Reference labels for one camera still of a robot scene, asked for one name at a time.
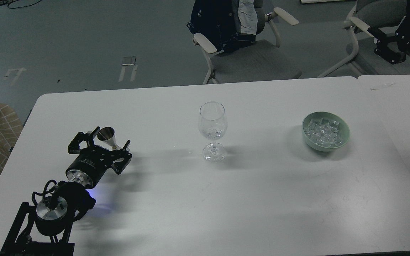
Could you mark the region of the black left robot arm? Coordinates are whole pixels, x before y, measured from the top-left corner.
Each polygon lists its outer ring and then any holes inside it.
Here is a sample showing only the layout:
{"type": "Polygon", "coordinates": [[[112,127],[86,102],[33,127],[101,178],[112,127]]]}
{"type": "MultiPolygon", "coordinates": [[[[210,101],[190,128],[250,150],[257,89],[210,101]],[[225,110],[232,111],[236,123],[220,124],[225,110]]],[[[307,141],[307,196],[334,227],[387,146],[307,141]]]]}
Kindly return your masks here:
{"type": "Polygon", "coordinates": [[[120,147],[111,127],[78,132],[68,145],[77,158],[66,169],[67,181],[49,180],[42,192],[32,192],[33,205],[23,202],[0,250],[0,256],[72,256],[73,223],[95,204],[89,190],[108,169],[121,174],[130,163],[130,140],[120,147]]]}

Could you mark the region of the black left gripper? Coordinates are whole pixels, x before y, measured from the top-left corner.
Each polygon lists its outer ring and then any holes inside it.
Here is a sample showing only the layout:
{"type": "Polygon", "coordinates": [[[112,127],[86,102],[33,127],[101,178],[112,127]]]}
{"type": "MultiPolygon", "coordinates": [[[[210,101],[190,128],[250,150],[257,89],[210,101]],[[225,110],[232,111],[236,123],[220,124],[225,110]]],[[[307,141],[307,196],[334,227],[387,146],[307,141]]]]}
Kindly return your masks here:
{"type": "Polygon", "coordinates": [[[66,169],[66,177],[70,182],[77,182],[84,188],[95,188],[108,169],[120,175],[132,159],[130,140],[119,150],[95,147],[94,138],[99,131],[98,126],[91,132],[78,132],[67,147],[69,154],[78,154],[78,157],[66,169]],[[84,149],[80,148],[82,142],[87,145],[84,149]]]}

